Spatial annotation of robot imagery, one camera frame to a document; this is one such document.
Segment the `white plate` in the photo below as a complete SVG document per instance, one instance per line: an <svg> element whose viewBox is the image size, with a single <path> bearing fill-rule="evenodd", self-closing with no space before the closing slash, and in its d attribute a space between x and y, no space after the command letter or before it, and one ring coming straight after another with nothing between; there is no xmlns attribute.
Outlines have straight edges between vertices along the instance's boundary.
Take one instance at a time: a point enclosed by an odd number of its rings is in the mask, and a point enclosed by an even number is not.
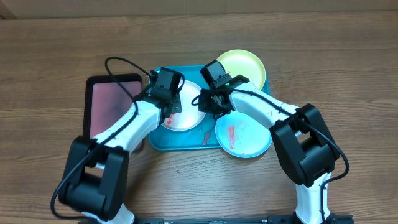
<svg viewBox="0 0 398 224"><path fill-rule="evenodd" d="M205 117L205 113L198 110L198 106L192 105L194 97L200 94L201 88L189 80L185 80L180 92L182 111L171 114L165 119L162 126L172 131L186 131L197 126Z"/></svg>

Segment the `light blue plate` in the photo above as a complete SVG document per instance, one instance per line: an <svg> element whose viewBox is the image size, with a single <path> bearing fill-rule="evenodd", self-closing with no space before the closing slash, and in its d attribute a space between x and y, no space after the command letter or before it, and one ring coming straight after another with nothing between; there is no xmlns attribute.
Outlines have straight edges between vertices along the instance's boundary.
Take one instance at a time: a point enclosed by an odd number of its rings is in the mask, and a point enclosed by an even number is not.
<svg viewBox="0 0 398 224"><path fill-rule="evenodd" d="M250 116L236 111L216 121L215 135L221 148L243 159L262 155L272 144L267 128Z"/></svg>

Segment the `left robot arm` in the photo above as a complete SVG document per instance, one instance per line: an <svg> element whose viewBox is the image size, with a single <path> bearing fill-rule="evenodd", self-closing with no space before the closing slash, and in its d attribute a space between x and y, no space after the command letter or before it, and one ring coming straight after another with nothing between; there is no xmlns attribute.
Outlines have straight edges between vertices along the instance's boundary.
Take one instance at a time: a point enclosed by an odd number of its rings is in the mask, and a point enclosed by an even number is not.
<svg viewBox="0 0 398 224"><path fill-rule="evenodd" d="M135 223L124 204L129 156L165 118L181 112L180 90L148 86L132 97L130 109L110 128L92 139L75 138L50 208L58 200L80 212L79 220Z"/></svg>

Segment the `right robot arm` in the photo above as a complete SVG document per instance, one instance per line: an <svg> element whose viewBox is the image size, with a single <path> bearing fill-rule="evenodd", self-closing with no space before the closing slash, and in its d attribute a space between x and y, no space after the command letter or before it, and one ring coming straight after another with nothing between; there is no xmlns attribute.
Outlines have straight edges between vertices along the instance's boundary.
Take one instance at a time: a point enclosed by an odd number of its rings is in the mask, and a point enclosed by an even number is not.
<svg viewBox="0 0 398 224"><path fill-rule="evenodd" d="M343 157L318 108L279 101L238 76L192 100L200 111L243 113L267 128L282 170L296 184L295 216L300 223L328 223L327 187L335 162Z"/></svg>

